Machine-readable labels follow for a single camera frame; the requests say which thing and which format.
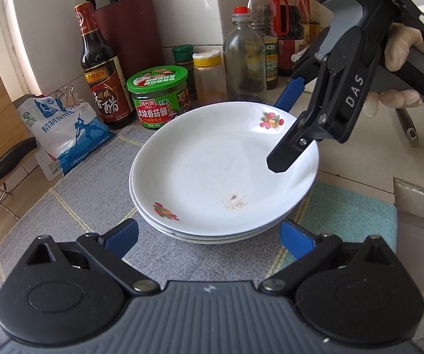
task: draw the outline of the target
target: yellow cap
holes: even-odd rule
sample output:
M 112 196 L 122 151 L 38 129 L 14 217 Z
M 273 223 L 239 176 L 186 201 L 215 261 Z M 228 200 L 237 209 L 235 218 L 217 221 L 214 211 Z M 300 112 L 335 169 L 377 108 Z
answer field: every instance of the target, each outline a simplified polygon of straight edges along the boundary
M 194 66 L 208 67 L 219 65 L 222 62 L 220 52 L 218 50 L 211 50 L 210 52 L 194 53 L 192 55 Z

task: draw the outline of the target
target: red bottle handle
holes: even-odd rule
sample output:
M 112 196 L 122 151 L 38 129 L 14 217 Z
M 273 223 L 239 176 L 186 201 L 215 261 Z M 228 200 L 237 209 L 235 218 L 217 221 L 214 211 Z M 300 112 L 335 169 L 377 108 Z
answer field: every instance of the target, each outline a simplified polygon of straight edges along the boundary
M 289 3 L 287 0 L 273 0 L 274 6 L 276 7 L 276 16 L 274 17 L 273 26 L 274 31 L 278 35 L 278 37 L 286 36 L 291 30 L 291 19 L 289 17 Z M 281 2 L 284 2 L 284 6 L 286 7 L 286 31 L 281 32 Z

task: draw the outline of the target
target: green lid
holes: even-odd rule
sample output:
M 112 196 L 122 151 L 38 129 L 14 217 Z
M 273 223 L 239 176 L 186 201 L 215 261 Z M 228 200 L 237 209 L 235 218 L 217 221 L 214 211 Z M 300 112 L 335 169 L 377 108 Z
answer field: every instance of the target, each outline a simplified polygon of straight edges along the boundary
M 184 61 L 192 60 L 192 53 L 194 53 L 194 47 L 191 44 L 179 45 L 171 49 L 174 55 L 174 61 L 182 63 Z
M 138 72 L 126 82 L 132 93 L 151 93 L 172 88 L 187 79 L 187 69 L 182 66 L 156 66 Z

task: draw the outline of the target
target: stack of plates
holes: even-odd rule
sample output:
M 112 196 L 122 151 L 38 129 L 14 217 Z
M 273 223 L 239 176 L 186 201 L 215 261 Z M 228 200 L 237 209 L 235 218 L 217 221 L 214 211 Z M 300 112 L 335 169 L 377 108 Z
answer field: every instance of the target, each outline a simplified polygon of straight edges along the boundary
M 186 242 L 228 243 L 283 220 L 317 175 L 313 142 L 284 173 L 266 157 L 295 117 L 252 102 L 224 102 L 185 113 L 138 152 L 129 177 L 139 214 Z

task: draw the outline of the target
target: hand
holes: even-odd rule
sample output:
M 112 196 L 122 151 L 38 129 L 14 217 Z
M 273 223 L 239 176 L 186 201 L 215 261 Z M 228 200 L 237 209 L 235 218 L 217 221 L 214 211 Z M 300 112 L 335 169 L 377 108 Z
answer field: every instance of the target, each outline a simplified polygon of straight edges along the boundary
M 407 61 L 412 46 L 424 53 L 424 42 L 420 30 L 402 24 L 393 24 L 384 50 L 386 68 L 391 72 L 400 70 Z M 379 101 L 392 108 L 422 105 L 422 98 L 417 91 L 395 91 L 391 89 L 383 93 L 369 92 L 363 105 L 363 112 L 368 117 L 374 117 L 378 112 Z

